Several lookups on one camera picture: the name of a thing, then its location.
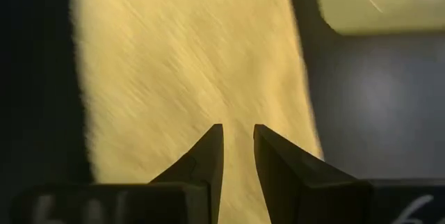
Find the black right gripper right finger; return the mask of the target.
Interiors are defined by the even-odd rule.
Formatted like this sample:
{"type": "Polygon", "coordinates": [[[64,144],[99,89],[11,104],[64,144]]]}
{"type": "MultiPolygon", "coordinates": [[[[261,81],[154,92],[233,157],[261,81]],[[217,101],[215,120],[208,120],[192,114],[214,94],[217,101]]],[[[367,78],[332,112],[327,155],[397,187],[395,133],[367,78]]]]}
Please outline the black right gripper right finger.
{"type": "Polygon", "coordinates": [[[444,223],[442,179],[357,179],[265,125],[253,139],[272,223],[444,223]]]}

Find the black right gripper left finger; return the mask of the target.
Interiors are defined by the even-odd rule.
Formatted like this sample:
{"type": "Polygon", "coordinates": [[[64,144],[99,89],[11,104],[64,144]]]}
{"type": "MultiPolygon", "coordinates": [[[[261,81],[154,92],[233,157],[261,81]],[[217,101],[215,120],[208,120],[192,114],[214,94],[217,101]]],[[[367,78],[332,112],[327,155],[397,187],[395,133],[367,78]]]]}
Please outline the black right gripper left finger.
{"type": "Polygon", "coordinates": [[[47,184],[16,196],[15,224],[217,223],[223,126],[214,124],[169,168],[142,184],[47,184]]]}

